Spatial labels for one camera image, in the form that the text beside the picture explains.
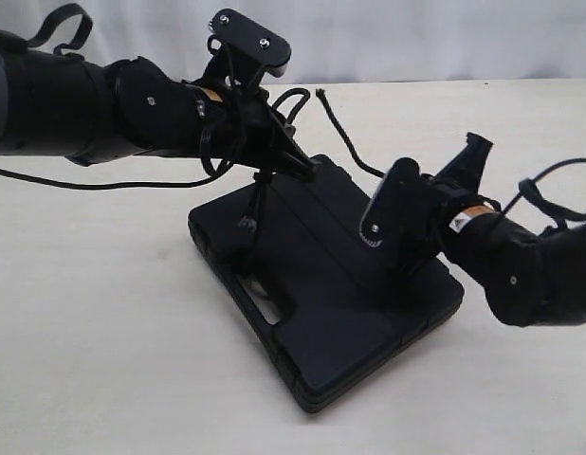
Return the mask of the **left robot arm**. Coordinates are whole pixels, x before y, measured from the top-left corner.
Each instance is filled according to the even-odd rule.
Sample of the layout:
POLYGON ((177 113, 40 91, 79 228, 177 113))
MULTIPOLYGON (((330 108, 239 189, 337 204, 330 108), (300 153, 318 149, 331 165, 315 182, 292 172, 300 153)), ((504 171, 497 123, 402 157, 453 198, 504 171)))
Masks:
POLYGON ((203 74, 176 81, 144 57, 87 61, 81 49, 92 27, 86 10, 69 3, 31 38, 0 29, 0 156, 61 156, 82 167, 129 156, 196 158, 209 179, 235 165, 314 177, 292 117, 261 85, 286 70, 285 38, 220 9, 203 74))

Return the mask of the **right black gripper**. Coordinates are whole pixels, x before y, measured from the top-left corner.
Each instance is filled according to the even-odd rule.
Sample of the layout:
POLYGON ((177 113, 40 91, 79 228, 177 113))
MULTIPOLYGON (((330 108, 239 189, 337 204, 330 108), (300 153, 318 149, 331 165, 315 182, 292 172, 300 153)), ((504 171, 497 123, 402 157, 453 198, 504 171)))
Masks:
POLYGON ((400 278, 412 276, 421 266, 448 248, 444 230, 463 209, 482 203, 479 188, 493 143, 467 132, 465 148, 436 175, 420 174, 418 202, 425 222, 423 236, 406 235, 399 264, 393 268, 400 278))

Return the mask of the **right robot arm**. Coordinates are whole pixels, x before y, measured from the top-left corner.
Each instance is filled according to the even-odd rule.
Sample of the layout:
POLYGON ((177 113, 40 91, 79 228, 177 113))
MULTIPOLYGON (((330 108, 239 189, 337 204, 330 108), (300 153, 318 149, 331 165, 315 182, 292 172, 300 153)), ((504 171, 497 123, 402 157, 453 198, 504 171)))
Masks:
POLYGON ((394 236, 394 270, 410 278, 443 254, 484 291, 488 308, 510 326, 586 323, 586 210, 546 199, 538 178, 525 178, 517 197, 552 220, 535 233, 511 220, 510 205, 480 193, 493 144, 469 133, 466 145, 437 173, 398 158, 378 196, 394 236))

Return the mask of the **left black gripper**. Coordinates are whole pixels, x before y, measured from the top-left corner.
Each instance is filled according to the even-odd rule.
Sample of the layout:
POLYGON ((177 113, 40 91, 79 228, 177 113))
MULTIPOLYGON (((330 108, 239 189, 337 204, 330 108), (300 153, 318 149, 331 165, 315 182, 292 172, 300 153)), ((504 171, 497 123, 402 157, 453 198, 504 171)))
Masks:
POLYGON ((199 142, 202 164, 209 166, 219 158, 222 166, 272 166, 275 173, 313 181, 319 163, 287 134, 283 116, 268 105, 268 94, 260 86, 266 70, 228 46, 211 54, 198 84, 220 100, 198 106, 198 114, 208 122, 199 142))

